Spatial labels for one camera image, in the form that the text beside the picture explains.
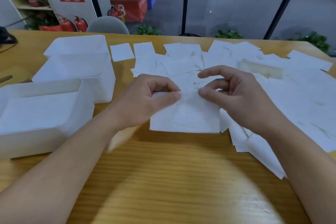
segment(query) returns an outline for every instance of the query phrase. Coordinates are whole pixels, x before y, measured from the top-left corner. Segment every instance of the chair backrest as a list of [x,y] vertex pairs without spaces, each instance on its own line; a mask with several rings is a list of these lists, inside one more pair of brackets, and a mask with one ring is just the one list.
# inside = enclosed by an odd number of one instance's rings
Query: chair backrest
[[126,25],[119,19],[112,16],[96,18],[87,28],[86,32],[114,33],[129,35]]

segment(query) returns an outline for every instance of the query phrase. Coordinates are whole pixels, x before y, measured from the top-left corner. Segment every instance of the cable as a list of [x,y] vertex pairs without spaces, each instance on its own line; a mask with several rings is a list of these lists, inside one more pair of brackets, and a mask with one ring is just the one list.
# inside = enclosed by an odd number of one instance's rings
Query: cable
[[19,22],[22,22],[22,21],[24,21],[24,20],[26,20],[26,19],[29,19],[30,17],[32,17],[32,16],[28,16],[27,18],[21,19],[21,20],[16,21],[16,22],[13,22],[13,23],[11,23],[11,24],[9,24],[9,25],[6,25],[6,26],[4,26],[4,27],[5,27],[5,28],[8,28],[8,27],[10,27],[10,26],[15,25],[16,23],[19,23]]
[[0,54],[3,53],[3,52],[5,52],[5,51],[8,51],[9,49],[12,49],[17,44],[18,43],[16,42],[15,44],[13,44],[12,46],[8,47],[7,49],[0,51]]

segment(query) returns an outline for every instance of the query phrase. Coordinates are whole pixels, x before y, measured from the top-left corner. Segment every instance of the hand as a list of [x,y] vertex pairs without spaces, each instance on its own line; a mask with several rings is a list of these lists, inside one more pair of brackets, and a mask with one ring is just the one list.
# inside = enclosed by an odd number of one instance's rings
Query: hand
[[[152,98],[153,92],[170,92]],[[169,78],[141,74],[107,108],[114,116],[118,130],[135,127],[146,122],[154,113],[176,103],[180,88]]]
[[227,111],[240,126],[261,135],[286,117],[268,97],[251,73],[228,66],[215,66],[203,70],[199,78],[221,75],[198,90],[199,95]]

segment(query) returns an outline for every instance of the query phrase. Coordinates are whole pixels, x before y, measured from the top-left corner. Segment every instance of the red box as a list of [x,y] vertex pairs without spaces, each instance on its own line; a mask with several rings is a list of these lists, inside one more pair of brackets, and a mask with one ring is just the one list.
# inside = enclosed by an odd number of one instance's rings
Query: red box
[[111,4],[120,7],[126,22],[142,21],[147,12],[147,0],[111,0]]

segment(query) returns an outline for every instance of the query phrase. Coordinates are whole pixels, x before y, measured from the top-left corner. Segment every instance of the wood grain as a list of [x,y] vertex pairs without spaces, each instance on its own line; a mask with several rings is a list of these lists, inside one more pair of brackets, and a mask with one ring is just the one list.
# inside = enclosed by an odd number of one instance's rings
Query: wood grain
[[[11,31],[19,43],[0,55],[0,70],[20,65],[35,74],[43,52],[57,37],[86,33]],[[108,45],[151,41],[200,44],[213,39],[105,34]],[[330,60],[305,42],[248,40],[265,53],[285,57],[292,49]],[[135,60],[113,63],[114,98],[132,81]],[[335,66],[331,69],[335,75]],[[94,114],[107,104],[98,104]],[[0,161],[0,191],[47,154]],[[184,134],[149,131],[149,122],[111,153],[104,153],[86,182],[68,223],[310,223],[287,180],[279,180],[249,153],[236,153],[228,131]]]

